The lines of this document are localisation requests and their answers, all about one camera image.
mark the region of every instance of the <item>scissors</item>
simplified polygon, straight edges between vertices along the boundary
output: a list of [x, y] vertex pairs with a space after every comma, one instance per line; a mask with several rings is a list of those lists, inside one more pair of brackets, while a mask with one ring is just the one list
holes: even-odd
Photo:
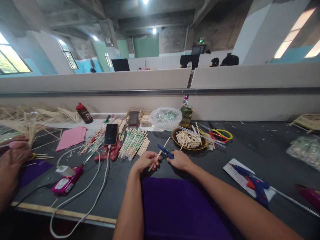
[[222, 135], [222, 134], [220, 135], [220, 134], [217, 134], [217, 133], [213, 132], [212, 131], [213, 129], [208, 128], [205, 125], [202, 125], [200, 123], [198, 123], [198, 125], [200, 125], [204, 129], [208, 130], [209, 131], [209, 135], [211, 136], [212, 139], [218, 140], [218, 141], [223, 142], [223, 143], [227, 143], [229, 141], [224, 135]]
[[[231, 140], [231, 139], [233, 138], [233, 136], [232, 136], [232, 134], [231, 134], [230, 132], [228, 132], [228, 131], [226, 131], [226, 130], [223, 130], [223, 129], [217, 129], [216, 126], [213, 125], [211, 122], [208, 122], [208, 123], [209, 123], [209, 126], [212, 128], [212, 131], [216, 132], [216, 133], [219, 134], [219, 135], [224, 136], [224, 137], [225, 137], [226, 139], [228, 139], [228, 140]], [[229, 135], [229, 137], [226, 136], [226, 135], [224, 135], [224, 134], [222, 134], [221, 132], [227, 133], [227, 134]]]

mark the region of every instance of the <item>red cloth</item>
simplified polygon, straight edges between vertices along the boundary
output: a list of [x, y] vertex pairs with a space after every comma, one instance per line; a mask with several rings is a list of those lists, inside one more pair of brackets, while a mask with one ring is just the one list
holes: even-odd
[[[109, 158], [111, 159], [111, 161], [114, 161], [114, 160], [117, 159], [119, 151], [120, 151], [120, 148], [121, 148], [121, 142], [120, 142], [119, 138], [117, 138], [116, 145], [112, 145], [111, 148], [110, 148]], [[100, 160], [106, 160], [108, 158], [108, 146], [105, 146], [103, 149], [106, 152], [100, 154]], [[99, 160], [99, 156], [95, 156], [94, 160], [98, 161]]]

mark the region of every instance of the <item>blue glue gun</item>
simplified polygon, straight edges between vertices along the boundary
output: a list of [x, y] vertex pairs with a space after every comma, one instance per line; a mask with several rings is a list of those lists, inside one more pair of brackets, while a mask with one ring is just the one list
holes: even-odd
[[260, 203], [266, 209], [269, 209], [269, 201], [267, 196], [264, 192], [265, 189], [270, 187], [269, 183], [263, 181], [262, 179], [258, 178], [252, 172], [244, 169], [240, 166], [230, 164], [240, 175], [244, 176], [247, 180], [247, 186], [253, 189], [256, 193], [256, 201]]
[[169, 158], [174, 159], [174, 156], [171, 153], [169, 153], [169, 151], [164, 147], [162, 147], [160, 144], [158, 144], [158, 148], [160, 148], [161, 151], [164, 152]]

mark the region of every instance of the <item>black table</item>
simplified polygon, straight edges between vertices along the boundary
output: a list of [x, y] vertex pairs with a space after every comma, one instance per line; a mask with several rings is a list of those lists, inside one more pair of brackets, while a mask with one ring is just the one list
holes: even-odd
[[[288, 156], [285, 152], [292, 140], [306, 134], [303, 130], [295, 126], [289, 126], [284, 122], [244, 122], [243, 124], [241, 122], [232, 122], [232, 124], [228, 124], [213, 121], [212, 123], [218, 128], [230, 131], [234, 136], [233, 142], [228, 144], [227, 148], [224, 149], [225, 151], [205, 151], [199, 156], [191, 156], [190, 158], [194, 163], [210, 174], [249, 195], [223, 170], [223, 167], [232, 158], [235, 158], [252, 169], [260, 178], [268, 181], [274, 188], [316, 211], [296, 190], [295, 184], [320, 189], [320, 173], [302, 161]], [[157, 144], [164, 145], [169, 136], [171, 136], [169, 132], [149, 132], [148, 139], [150, 140], [150, 144], [148, 150], [158, 152]], [[48, 160], [49, 163], [55, 164], [63, 153], [71, 149], [56, 153], [54, 150], [57, 144], [56, 142], [39, 148], [36, 150], [36, 153], [48, 153], [48, 156], [55, 156], [54, 159]], [[168, 142], [166, 149], [177, 149], [172, 139]], [[68, 166], [80, 165], [88, 155], [83, 154], [78, 156], [78, 154], [76, 154], [77, 152], [78, 150], [76, 150], [72, 157], [62, 159], [60, 164]], [[129, 162], [128, 159], [117, 159], [114, 162], [110, 161], [110, 170], [106, 186], [96, 207], [91, 212], [91, 215], [101, 217], [101, 219], [98, 217], [91, 218], [91, 220], [87, 220], [86, 222], [112, 226], [120, 210], [129, 171], [136, 160], [137, 157], [135, 157], [132, 162]], [[81, 196], [67, 204], [63, 208], [64, 210], [75, 213], [88, 212], [101, 188], [106, 165], [106, 162], [102, 164], [100, 173], [91, 187]], [[69, 195], [60, 197], [53, 207], [58, 206], [60, 203], [83, 190], [95, 175], [97, 164], [93, 160], [90, 160], [84, 169], [85, 173], [80, 177]], [[192, 180], [191, 176], [173, 168], [166, 160], [161, 161], [160, 167], [155, 172], [147, 172], [146, 174], [157, 178], [183, 178]], [[55, 173], [55, 167], [53, 167], [29, 185], [22, 188], [16, 196], [15, 201], [21, 200], [37, 187], [56, 182], [59, 179], [60, 176]], [[55, 200], [56, 196], [54, 196], [53, 193], [49, 190], [43, 190], [25, 200], [26, 204], [22, 204], [19, 209], [51, 215], [50, 211], [52, 212], [52, 210], [49, 207]], [[306, 239], [319, 239], [320, 233], [318, 229], [320, 219], [302, 210], [283, 197], [279, 195], [273, 197], [270, 202], [270, 211], [302, 237]], [[67, 219], [75, 219], [75, 215], [69, 212], [67, 212], [67, 214], [62, 213], [62, 217], [63, 216]]]

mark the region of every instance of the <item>green wall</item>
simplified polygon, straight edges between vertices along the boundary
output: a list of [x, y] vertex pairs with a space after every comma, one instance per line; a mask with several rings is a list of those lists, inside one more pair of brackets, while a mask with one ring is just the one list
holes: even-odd
[[104, 55], [105, 53], [107, 53], [106, 44], [101, 41], [94, 41], [91, 43], [94, 48], [94, 51], [96, 52], [97, 58], [103, 68], [103, 72], [110, 72], [106, 56]]
[[121, 54], [121, 58], [129, 58], [129, 50], [127, 40], [117, 40], [118, 48]]
[[159, 34], [133, 38], [135, 57], [159, 57]]

